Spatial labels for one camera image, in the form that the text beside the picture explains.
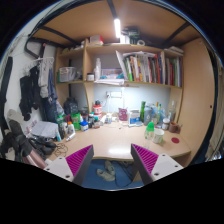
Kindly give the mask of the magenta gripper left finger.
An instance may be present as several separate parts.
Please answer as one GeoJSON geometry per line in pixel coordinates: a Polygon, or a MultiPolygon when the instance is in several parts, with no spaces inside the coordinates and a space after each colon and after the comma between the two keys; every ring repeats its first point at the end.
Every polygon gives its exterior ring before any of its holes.
{"type": "Polygon", "coordinates": [[[93,155],[93,146],[89,145],[68,157],[58,157],[45,168],[45,171],[81,186],[93,155]]]}

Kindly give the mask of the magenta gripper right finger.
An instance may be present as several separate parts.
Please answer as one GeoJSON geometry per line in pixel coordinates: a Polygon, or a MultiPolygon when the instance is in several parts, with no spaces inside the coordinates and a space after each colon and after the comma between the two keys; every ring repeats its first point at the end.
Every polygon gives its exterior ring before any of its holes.
{"type": "Polygon", "coordinates": [[[182,166],[166,153],[158,155],[136,144],[131,145],[131,155],[145,185],[182,169],[182,166]]]}

